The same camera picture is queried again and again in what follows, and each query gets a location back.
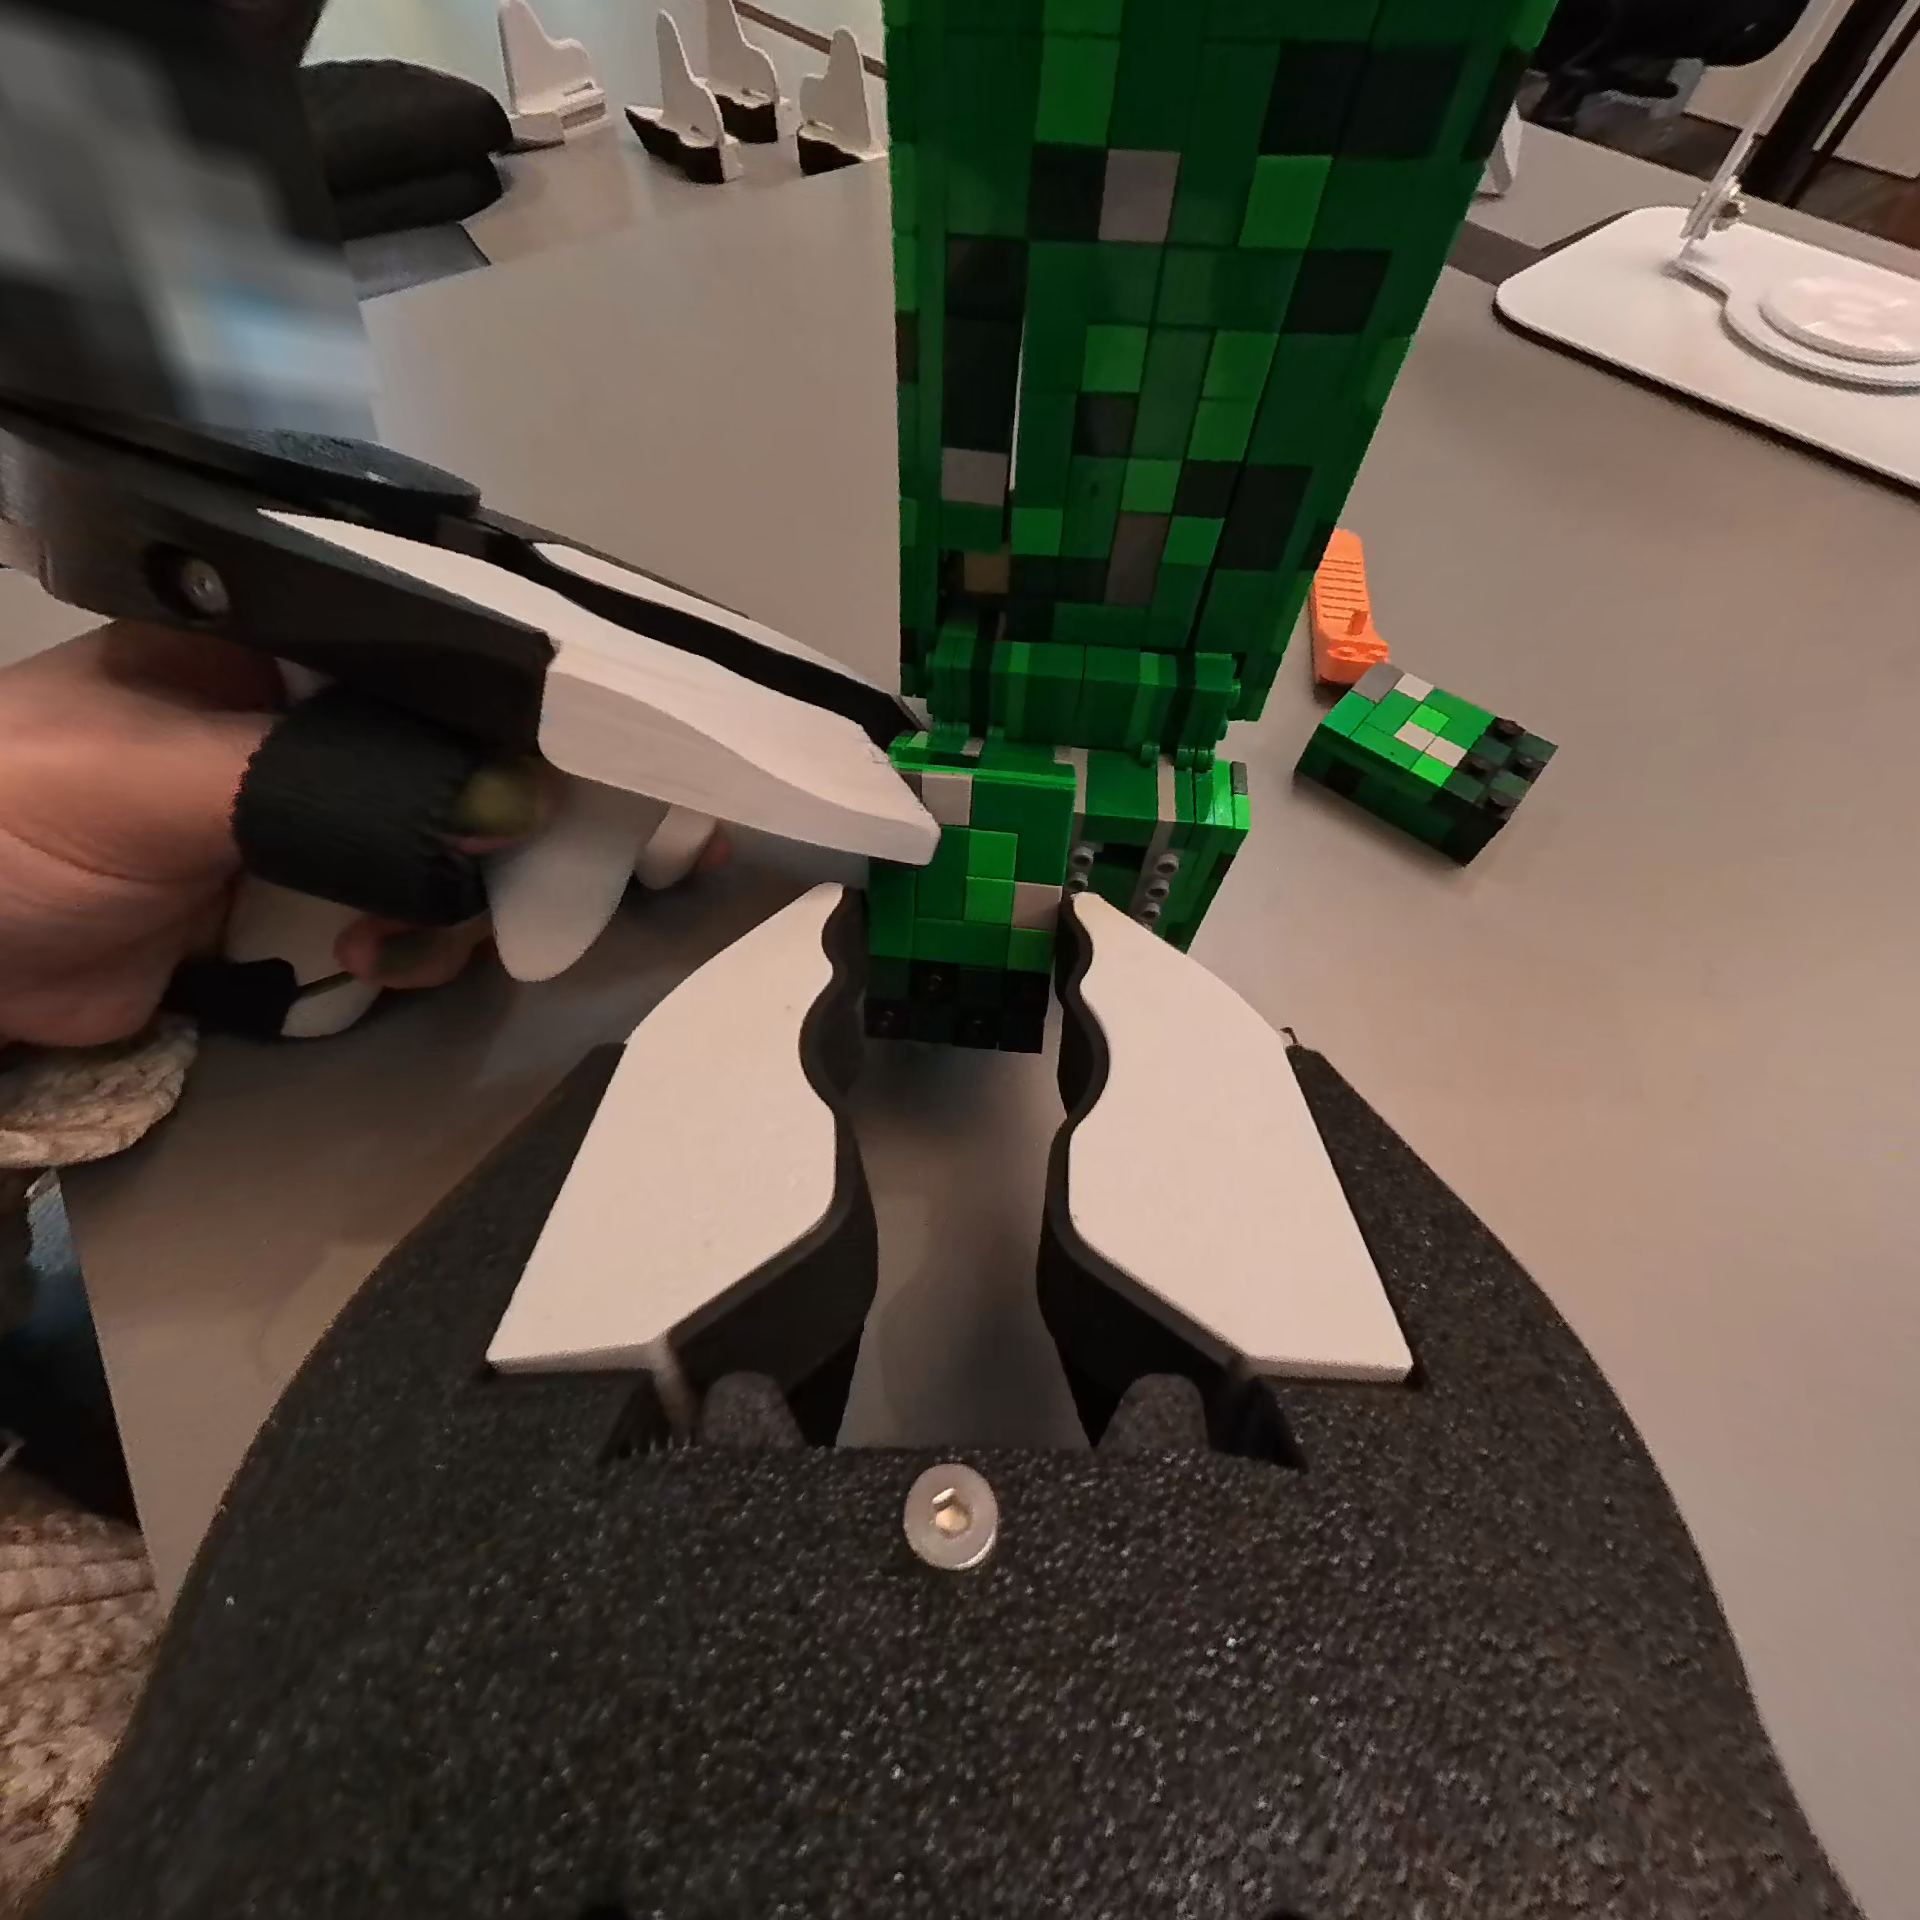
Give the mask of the green lego creeper figure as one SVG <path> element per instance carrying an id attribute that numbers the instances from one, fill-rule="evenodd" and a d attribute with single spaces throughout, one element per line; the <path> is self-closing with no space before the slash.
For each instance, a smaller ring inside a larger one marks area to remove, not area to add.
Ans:
<path id="1" fill-rule="evenodd" d="M 900 691 L 865 1031 L 1037 1052 L 1190 946 L 1253 723 L 1553 5 L 886 5 Z"/>

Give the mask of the beige knitted sweater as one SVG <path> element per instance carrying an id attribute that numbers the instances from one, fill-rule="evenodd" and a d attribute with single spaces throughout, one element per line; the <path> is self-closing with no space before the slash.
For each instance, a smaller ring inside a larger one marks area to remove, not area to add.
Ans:
<path id="1" fill-rule="evenodd" d="M 85 1821 L 159 1624 L 134 1526 L 4 1474 L 4 1916 L 28 1916 Z"/>

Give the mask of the white fin-shaped part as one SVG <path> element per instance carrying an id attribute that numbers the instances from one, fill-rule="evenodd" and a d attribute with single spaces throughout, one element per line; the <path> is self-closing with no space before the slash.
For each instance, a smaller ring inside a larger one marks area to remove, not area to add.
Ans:
<path id="1" fill-rule="evenodd" d="M 561 147 L 611 122 L 583 42 L 550 37 L 531 5 L 495 5 L 495 38 L 517 151 Z"/>
<path id="2" fill-rule="evenodd" d="M 831 67 L 800 84 L 797 156 L 803 177 L 823 177 L 886 156 L 869 103 L 869 71 L 852 29 L 831 37 Z"/>
<path id="3" fill-rule="evenodd" d="M 772 55 L 748 42 L 736 5 L 705 5 L 709 92 L 731 136 L 774 147 L 788 132 L 780 75 Z"/>
<path id="4" fill-rule="evenodd" d="M 724 128 L 716 92 L 691 75 L 676 20 L 655 14 L 661 105 L 627 105 L 641 147 L 691 182 L 742 177 L 739 136 Z"/>

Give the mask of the small green lego block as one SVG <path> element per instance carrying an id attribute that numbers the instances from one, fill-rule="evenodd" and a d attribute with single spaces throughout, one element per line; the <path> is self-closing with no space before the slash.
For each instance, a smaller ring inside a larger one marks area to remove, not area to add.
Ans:
<path id="1" fill-rule="evenodd" d="M 1521 723 L 1380 659 L 1317 723 L 1292 775 L 1465 870 L 1553 754 Z"/>

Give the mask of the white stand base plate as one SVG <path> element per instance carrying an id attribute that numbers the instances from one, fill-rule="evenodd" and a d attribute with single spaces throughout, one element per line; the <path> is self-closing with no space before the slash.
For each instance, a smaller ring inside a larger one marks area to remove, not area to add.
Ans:
<path id="1" fill-rule="evenodd" d="M 1740 174 L 1763 119 L 1812 67 L 1792 60 L 1689 210 L 1623 213 L 1494 287 L 1494 316 L 1551 351 L 1644 378 L 1916 493 L 1916 278 L 1747 223 Z"/>

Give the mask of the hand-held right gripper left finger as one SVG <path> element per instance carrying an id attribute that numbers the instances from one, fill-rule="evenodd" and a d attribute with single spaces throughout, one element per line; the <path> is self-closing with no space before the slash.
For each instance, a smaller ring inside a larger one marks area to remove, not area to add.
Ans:
<path id="1" fill-rule="evenodd" d="M 759 1375 L 803 1433 L 840 1433 L 877 1290 L 848 1114 L 865 956 L 863 898 L 823 883 L 646 1013 L 495 1323 L 495 1375 L 641 1372 L 680 1432 Z"/>

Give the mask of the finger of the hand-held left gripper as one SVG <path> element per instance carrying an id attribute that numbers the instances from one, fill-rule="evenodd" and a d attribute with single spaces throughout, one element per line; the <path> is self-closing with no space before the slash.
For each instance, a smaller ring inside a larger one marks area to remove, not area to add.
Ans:
<path id="1" fill-rule="evenodd" d="M 808 709 L 833 712 L 865 734 L 908 732 L 908 699 L 900 691 L 736 607 L 564 541 L 550 529 L 483 509 L 479 558 L 561 595 L 567 603 L 627 634 L 661 640 L 683 656 L 709 659 Z"/>
<path id="2" fill-rule="evenodd" d="M 561 775 L 833 854 L 913 870 L 934 858 L 939 826 L 886 749 L 846 715 L 619 632 L 483 558 L 342 519 L 268 517 L 358 556 L 379 577 L 404 577 L 538 632 L 554 647 L 538 752 Z"/>

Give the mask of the orange brick separator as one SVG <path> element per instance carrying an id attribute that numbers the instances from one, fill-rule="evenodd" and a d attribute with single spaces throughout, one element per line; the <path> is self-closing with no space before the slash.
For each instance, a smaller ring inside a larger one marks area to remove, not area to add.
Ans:
<path id="1" fill-rule="evenodd" d="M 1351 689 L 1391 659 L 1377 634 L 1361 540 L 1331 529 L 1309 577 L 1309 662 L 1317 686 Z"/>

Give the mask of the person's left hand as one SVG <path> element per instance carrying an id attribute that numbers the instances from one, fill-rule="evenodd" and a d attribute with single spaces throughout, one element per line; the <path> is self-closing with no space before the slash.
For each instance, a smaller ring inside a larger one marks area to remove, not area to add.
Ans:
<path id="1" fill-rule="evenodd" d="M 348 691 L 283 701 L 275 659 L 112 625 L 4 670 L 4 1048 L 139 1036 L 221 956 L 257 855 L 354 915 L 318 973 L 432 991 L 491 939 L 483 855 L 544 826 L 543 761 Z"/>

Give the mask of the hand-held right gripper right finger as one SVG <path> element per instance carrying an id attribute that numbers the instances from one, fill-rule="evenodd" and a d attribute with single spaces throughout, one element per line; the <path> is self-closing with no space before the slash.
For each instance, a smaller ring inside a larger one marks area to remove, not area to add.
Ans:
<path id="1" fill-rule="evenodd" d="M 1403 1386 L 1412 1342 L 1284 1036 L 1097 895 L 1066 907 L 1058 996 L 1037 1299 L 1061 1360 L 1093 1389 Z"/>

